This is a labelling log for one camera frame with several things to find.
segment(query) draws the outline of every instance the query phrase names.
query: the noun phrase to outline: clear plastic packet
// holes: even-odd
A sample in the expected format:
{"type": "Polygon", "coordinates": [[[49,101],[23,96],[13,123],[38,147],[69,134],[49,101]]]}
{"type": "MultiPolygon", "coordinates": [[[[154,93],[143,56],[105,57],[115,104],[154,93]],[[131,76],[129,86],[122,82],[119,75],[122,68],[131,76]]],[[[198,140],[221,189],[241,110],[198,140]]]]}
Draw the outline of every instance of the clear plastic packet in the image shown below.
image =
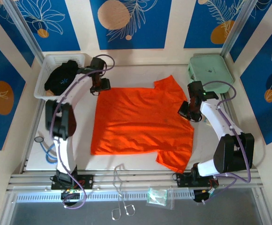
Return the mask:
{"type": "Polygon", "coordinates": [[[174,190],[149,187],[147,192],[146,206],[173,210],[174,209],[174,190]]]}

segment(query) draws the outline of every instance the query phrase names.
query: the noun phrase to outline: mint green box lid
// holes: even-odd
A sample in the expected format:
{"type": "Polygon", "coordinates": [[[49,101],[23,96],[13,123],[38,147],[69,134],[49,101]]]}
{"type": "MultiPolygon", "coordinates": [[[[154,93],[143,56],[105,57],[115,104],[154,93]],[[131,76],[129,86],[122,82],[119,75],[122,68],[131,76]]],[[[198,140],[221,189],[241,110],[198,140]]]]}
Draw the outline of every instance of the mint green box lid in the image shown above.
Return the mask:
{"type": "MultiPolygon", "coordinates": [[[[225,81],[234,83],[224,59],[220,55],[199,55],[190,59],[190,82],[201,81],[205,84],[210,81],[225,81]]],[[[214,91],[217,94],[228,92],[229,86],[223,83],[211,83],[204,87],[205,91],[214,91]]]]}

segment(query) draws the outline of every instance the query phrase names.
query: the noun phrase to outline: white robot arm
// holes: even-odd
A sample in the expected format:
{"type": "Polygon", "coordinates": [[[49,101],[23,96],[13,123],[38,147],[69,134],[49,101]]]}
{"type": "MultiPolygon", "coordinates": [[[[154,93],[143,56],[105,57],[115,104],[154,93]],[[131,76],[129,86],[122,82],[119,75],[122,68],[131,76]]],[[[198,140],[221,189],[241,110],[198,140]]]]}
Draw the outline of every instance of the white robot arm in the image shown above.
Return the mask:
{"type": "Polygon", "coordinates": [[[105,65],[102,59],[94,57],[89,67],[81,68],[78,71],[75,80],[64,92],[64,96],[55,101],[49,100],[45,104],[46,129],[51,131],[54,144],[58,149],[57,172],[53,177],[53,184],[64,184],[55,188],[52,185],[52,189],[63,189],[63,187],[67,186],[66,184],[74,186],[72,177],[76,178],[76,180],[86,179],[86,176],[79,177],[77,174],[77,166],[74,159],[72,145],[73,134],[76,130],[74,108],[87,91],[90,90],[93,94],[110,89],[110,81],[106,78],[101,78],[105,65]],[[58,113],[54,118],[54,112],[58,105],[60,105],[58,113]]]}
{"type": "Polygon", "coordinates": [[[194,164],[192,170],[196,171],[196,178],[246,169],[236,135],[240,137],[251,168],[254,148],[252,134],[245,134],[234,124],[219,106],[218,96],[214,92],[205,92],[200,81],[190,83],[188,91],[190,103],[184,101],[178,113],[194,122],[199,122],[201,115],[205,115],[219,139],[213,159],[194,164]]]}

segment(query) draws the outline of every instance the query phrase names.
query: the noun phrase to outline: wire hanger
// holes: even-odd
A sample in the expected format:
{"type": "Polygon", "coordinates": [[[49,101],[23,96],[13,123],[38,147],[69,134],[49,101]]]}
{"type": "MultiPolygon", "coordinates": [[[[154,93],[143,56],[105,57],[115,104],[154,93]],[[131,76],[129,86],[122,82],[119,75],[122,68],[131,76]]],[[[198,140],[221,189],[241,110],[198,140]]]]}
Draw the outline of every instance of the wire hanger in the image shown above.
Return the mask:
{"type": "Polygon", "coordinates": [[[128,216],[133,216],[136,212],[135,210],[135,206],[133,204],[130,204],[130,205],[126,205],[125,204],[125,201],[124,201],[124,198],[122,196],[122,180],[120,179],[119,175],[118,175],[118,172],[117,172],[117,168],[120,168],[122,167],[124,169],[124,165],[123,164],[120,164],[118,166],[116,166],[114,168],[114,173],[113,173],[113,186],[115,187],[117,193],[118,193],[118,208],[116,209],[113,209],[112,210],[112,220],[119,220],[121,218],[121,209],[120,209],[120,199],[121,201],[123,202],[123,205],[124,205],[124,208],[125,208],[125,213],[128,215],[128,216]],[[116,178],[119,180],[119,187],[116,187],[116,178]],[[133,210],[133,213],[130,214],[128,212],[128,208],[132,207],[132,210],[133,210]],[[118,218],[115,218],[114,217],[114,212],[117,211],[119,212],[119,217],[118,218]]]}

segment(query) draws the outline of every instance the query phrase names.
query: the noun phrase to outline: t-shirt sleeve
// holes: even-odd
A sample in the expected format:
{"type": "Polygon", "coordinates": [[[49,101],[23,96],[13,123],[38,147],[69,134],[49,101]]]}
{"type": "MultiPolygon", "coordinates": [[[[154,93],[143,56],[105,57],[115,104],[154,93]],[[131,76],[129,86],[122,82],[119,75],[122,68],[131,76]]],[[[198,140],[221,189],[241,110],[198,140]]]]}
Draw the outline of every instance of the t-shirt sleeve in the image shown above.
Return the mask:
{"type": "Polygon", "coordinates": [[[184,94],[183,89],[178,85],[172,75],[166,77],[165,79],[155,81],[154,89],[164,91],[168,95],[172,95],[173,98],[178,97],[179,99],[186,101],[187,97],[184,94]]]}
{"type": "Polygon", "coordinates": [[[159,151],[156,161],[177,173],[183,173],[191,157],[189,150],[159,151]]]}

